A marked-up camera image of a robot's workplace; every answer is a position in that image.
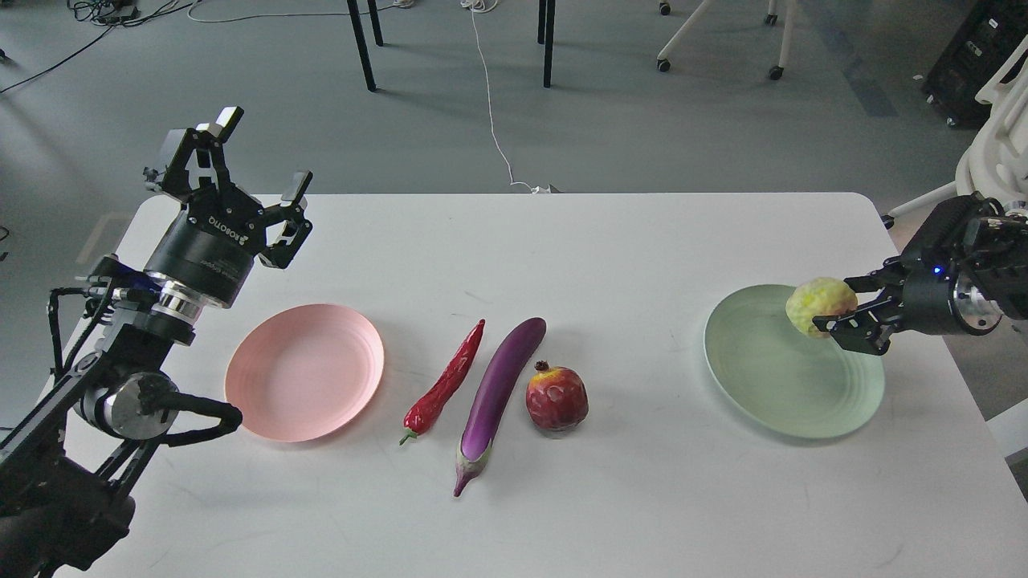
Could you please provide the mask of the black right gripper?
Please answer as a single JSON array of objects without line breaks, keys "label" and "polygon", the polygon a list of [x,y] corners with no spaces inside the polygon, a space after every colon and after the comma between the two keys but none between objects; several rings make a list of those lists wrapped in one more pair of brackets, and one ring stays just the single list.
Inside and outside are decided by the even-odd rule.
[{"label": "black right gripper", "polygon": [[856,294],[900,294],[900,304],[869,301],[846,314],[813,317],[815,328],[842,350],[880,357],[900,332],[981,334],[979,315],[972,314],[977,287],[958,268],[900,255],[885,259],[876,270],[843,282]]}]

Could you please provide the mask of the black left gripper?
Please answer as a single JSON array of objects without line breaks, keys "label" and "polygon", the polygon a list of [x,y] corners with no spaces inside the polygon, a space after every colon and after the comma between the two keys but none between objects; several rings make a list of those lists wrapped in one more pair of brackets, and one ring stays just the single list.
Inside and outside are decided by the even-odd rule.
[{"label": "black left gripper", "polygon": [[[276,241],[257,256],[265,267],[279,270],[290,266],[313,232],[313,223],[304,213],[311,171],[296,172],[272,207],[263,208],[253,195],[232,188],[223,145],[243,114],[241,107],[229,106],[221,110],[216,121],[172,129],[157,164],[143,171],[150,193],[161,193],[181,204],[180,213],[144,272],[172,279],[225,310],[235,303],[268,227],[283,226]],[[261,234],[247,225],[255,217],[255,228]]]}]

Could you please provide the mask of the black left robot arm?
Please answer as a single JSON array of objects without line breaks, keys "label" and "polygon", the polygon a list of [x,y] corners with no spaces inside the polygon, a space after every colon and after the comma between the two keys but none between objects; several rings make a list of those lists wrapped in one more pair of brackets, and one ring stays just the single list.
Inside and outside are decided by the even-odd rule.
[{"label": "black left robot arm", "polygon": [[161,369],[205,308],[231,308],[255,263],[289,266],[313,231],[310,172],[269,207],[232,182],[223,148],[242,117],[228,107],[169,132],[145,183],[180,211],[142,270],[109,254],[78,287],[51,290],[54,384],[2,440],[4,577],[88,570],[128,534],[132,489],[158,449],[242,424],[231,403],[184,393]]}]

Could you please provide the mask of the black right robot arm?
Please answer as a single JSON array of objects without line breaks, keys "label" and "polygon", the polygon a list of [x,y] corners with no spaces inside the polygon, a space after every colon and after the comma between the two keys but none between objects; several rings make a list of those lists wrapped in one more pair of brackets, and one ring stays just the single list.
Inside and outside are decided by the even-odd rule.
[{"label": "black right robot arm", "polygon": [[984,336],[1027,317],[1026,217],[979,193],[941,201],[900,255],[846,284],[876,297],[813,318],[844,350],[882,356],[897,332]]}]

